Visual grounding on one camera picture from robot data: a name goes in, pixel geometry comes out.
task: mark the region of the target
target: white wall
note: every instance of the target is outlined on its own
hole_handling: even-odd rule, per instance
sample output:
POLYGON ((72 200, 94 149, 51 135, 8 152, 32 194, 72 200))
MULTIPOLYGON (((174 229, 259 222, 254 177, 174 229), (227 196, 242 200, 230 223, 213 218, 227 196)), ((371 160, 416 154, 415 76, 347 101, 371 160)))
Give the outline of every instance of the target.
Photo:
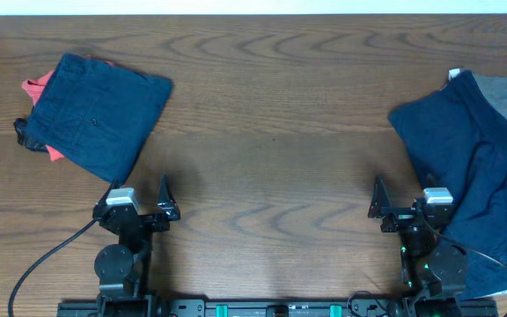
POLYGON ((0 0, 0 15, 507 13, 506 0, 0 0))

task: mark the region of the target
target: wood grain surface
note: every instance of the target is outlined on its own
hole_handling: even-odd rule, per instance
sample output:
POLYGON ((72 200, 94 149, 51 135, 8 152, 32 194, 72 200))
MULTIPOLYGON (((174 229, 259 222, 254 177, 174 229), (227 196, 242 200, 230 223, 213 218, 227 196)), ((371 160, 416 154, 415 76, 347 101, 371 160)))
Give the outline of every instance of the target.
MULTIPOLYGON (((91 219, 107 184, 19 147, 26 78, 64 52, 173 79, 127 186, 153 211, 168 173, 182 219, 156 235, 160 294, 346 298, 400 286, 398 237, 366 217, 376 173, 420 195, 386 116, 467 67, 507 75, 505 16, 0 17, 0 316, 21 274, 91 219)), ((17 316, 93 299, 94 226, 26 280, 17 316)), ((502 312, 507 297, 499 298, 502 312)))

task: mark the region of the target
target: teal strip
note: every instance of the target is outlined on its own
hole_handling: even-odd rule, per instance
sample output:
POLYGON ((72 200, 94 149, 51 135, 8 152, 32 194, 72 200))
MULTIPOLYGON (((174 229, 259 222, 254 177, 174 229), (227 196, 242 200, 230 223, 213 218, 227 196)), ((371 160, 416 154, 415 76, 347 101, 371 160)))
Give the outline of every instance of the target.
POLYGON ((228 317, 228 306, 217 305, 217 317, 228 317))
POLYGON ((342 317, 342 307, 339 305, 330 305, 330 317, 342 317))

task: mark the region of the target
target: wire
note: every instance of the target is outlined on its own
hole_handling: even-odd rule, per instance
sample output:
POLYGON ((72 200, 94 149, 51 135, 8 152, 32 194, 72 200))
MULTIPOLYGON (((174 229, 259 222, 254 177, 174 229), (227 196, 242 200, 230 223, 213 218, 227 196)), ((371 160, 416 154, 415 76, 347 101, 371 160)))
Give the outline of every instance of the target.
POLYGON ((15 288, 11 292, 11 295, 9 297, 9 305, 7 306, 7 313, 9 314, 9 317, 14 317, 13 314, 13 302, 15 301, 15 296, 17 296, 18 289, 21 287, 21 284, 25 282, 25 279, 29 274, 31 274, 34 269, 36 269, 41 263, 44 262, 50 255, 56 253, 56 251, 60 250, 63 247, 66 247, 71 241, 75 240, 77 237, 82 235, 82 233, 86 232, 87 229, 91 228, 93 224, 97 222, 97 219, 93 219, 89 222, 85 227, 83 227, 80 231, 78 231, 76 234, 72 235, 69 239, 62 242, 57 247, 53 248, 52 250, 48 251, 48 253, 44 254, 37 262, 35 262, 33 265, 31 265, 30 268, 23 274, 23 276, 18 280, 17 284, 15 284, 15 288))
POLYGON ((497 264, 498 266, 501 266, 501 267, 503 267, 503 268, 507 269, 507 265, 506 265, 506 264, 504 264, 504 263, 502 263, 502 262, 498 261, 497 259, 493 258, 492 256, 487 255, 487 254, 484 254, 483 252, 478 251, 478 250, 476 250, 476 249, 474 249, 474 248, 472 248, 472 247, 470 247, 470 246, 464 245, 464 244, 462 244, 462 243, 460 243, 460 242, 458 242, 458 241, 456 241, 456 240, 452 240, 452 239, 450 239, 450 238, 445 237, 443 234, 441 234, 441 233, 437 232, 437 231, 436 231, 436 230, 435 230, 435 229, 434 229, 434 228, 430 225, 430 223, 428 222, 428 220, 426 220, 426 217, 423 215, 423 213, 418 212, 418 215, 420 215, 420 217, 422 218, 422 221, 426 224, 426 227, 427 227, 427 228, 431 231, 431 233, 433 233, 433 234, 434 234, 435 236, 437 236, 438 238, 443 239, 443 240, 445 240, 445 241, 447 241, 447 242, 449 242, 449 243, 451 243, 451 244, 453 244, 453 245, 455 245, 455 246, 457 246, 457 247, 461 247, 461 248, 463 248, 463 249, 466 249, 466 250, 468 250, 468 251, 471 251, 471 252, 473 252, 473 253, 476 253, 476 254, 478 254, 478 255, 482 256, 483 258, 485 258, 485 259, 487 259, 487 260, 489 260, 489 261, 493 262, 494 264, 497 264))
MULTIPOLYGON (((349 309, 351 309, 351 308, 350 308, 350 306, 351 306, 351 299, 352 299, 354 296, 356 296, 357 294, 362 294, 362 293, 363 293, 363 294, 369 294, 369 295, 372 295, 372 294, 373 294, 373 293, 371 293, 370 291, 356 291, 356 292, 354 292, 353 294, 351 294, 351 296, 349 296, 349 299, 348 299, 348 308, 349 308, 349 309)), ((384 311, 385 311, 385 314, 382 314, 381 316, 388 316, 388 317, 390 317, 390 314, 388 313, 388 311, 386 310, 386 308, 385 308, 385 307, 384 307, 384 306, 383 306, 380 302, 378 302, 378 299, 375 299, 375 302, 377 302, 377 305, 380 307, 380 309, 382 309, 382 310, 384 310, 384 311)), ((358 313, 355 313, 355 312, 353 311, 353 309, 351 309, 351 312, 352 312, 353 314, 355 314, 356 316, 361 317, 358 313)))

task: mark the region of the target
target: folded blue cloth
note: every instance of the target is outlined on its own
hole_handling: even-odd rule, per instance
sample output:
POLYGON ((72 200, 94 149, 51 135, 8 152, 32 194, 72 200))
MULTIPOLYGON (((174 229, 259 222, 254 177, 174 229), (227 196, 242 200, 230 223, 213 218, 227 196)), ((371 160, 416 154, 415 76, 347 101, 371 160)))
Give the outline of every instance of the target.
MULTIPOLYGON (((388 117, 418 179, 452 193, 444 234, 507 263, 507 77, 464 71, 429 97, 388 117)), ((463 299, 507 290, 507 270, 468 253, 463 299)))
POLYGON ((168 78, 65 54, 25 133, 103 180, 122 184, 171 90, 168 78))

